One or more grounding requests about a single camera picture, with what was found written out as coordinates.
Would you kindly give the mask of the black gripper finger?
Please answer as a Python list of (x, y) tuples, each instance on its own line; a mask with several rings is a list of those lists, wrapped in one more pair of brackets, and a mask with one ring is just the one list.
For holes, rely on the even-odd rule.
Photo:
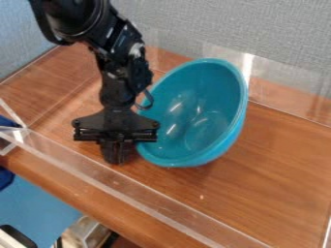
[(117, 155), (116, 155), (116, 148), (113, 142), (109, 140), (103, 140), (100, 143), (100, 147), (101, 147), (101, 154), (104, 160), (111, 164), (116, 164)]
[(116, 160), (119, 164), (123, 164), (129, 159), (132, 149), (133, 144), (129, 141), (123, 141), (117, 143)]

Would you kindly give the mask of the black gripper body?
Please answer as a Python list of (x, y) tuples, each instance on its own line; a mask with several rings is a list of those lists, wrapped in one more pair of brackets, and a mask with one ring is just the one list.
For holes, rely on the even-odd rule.
[(71, 122), (73, 139), (101, 142), (156, 142), (157, 121), (136, 114), (131, 109), (104, 108)]

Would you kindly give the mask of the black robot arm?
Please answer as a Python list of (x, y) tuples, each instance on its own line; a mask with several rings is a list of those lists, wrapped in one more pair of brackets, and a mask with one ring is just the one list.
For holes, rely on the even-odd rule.
[(155, 142), (157, 121), (135, 113), (148, 109), (136, 103), (147, 95), (152, 71), (145, 43), (136, 26), (123, 17), (111, 0), (28, 0), (45, 39), (59, 45), (81, 43), (96, 56), (103, 77), (103, 109), (72, 120), (73, 138), (93, 141), (104, 160), (120, 164), (125, 149), (137, 142)]

